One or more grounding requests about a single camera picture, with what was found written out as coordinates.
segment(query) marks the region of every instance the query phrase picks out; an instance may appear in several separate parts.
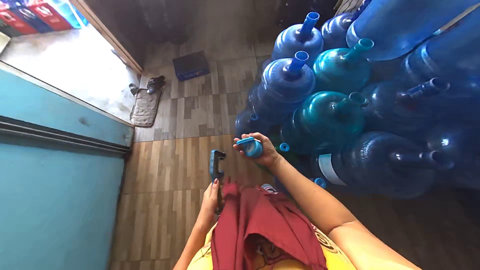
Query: person's left hand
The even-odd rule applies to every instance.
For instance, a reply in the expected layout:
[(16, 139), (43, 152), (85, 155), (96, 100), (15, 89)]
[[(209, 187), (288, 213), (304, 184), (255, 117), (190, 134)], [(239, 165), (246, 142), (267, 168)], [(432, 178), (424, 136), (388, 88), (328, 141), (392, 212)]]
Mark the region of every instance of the person's left hand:
[(219, 188), (220, 182), (218, 179), (215, 179), (214, 183), (210, 183), (204, 192), (200, 213), (198, 214), (197, 222), (195, 223), (195, 226), (198, 226), (202, 231), (208, 231), (214, 222), (215, 210), (218, 207)]

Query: wooden door frame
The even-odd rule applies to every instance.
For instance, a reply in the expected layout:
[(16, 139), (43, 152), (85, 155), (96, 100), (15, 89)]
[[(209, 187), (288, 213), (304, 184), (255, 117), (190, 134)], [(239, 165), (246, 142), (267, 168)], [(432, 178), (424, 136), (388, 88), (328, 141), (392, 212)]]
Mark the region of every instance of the wooden door frame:
[(95, 29), (113, 46), (116, 53), (122, 58), (124, 63), (131, 67), (138, 74), (142, 74), (143, 68), (128, 53), (115, 36), (107, 29), (102, 21), (95, 15), (93, 10), (84, 0), (70, 0), (70, 3), (80, 11), (80, 13), (95, 27)]

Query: maroon towel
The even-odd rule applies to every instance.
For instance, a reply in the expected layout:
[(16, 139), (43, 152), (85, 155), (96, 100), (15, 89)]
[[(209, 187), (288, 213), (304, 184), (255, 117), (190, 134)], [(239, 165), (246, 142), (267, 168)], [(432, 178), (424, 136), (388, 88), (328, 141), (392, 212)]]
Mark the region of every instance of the maroon towel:
[(285, 195), (259, 186), (240, 191), (234, 183), (223, 192), (225, 205), (211, 241), (214, 270), (250, 269), (262, 237), (313, 270), (327, 270), (310, 221)]

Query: wooden floor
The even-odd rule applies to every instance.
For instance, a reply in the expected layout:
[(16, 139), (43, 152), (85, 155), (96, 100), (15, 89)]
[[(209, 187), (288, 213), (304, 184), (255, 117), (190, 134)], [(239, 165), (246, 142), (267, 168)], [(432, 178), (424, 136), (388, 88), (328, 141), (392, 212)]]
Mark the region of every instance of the wooden floor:
[(185, 245), (210, 183), (210, 151), (227, 154), (220, 167), (241, 184), (272, 176), (234, 152), (232, 135), (138, 142), (121, 191), (112, 270), (171, 269)]

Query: white label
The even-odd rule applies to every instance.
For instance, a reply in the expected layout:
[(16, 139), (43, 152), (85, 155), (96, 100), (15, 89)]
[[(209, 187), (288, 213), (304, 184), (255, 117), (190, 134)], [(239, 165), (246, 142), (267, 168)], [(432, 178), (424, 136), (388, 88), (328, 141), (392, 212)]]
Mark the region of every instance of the white label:
[(335, 173), (332, 166), (332, 154), (318, 156), (318, 167), (324, 174), (325, 178), (332, 184), (347, 185)]

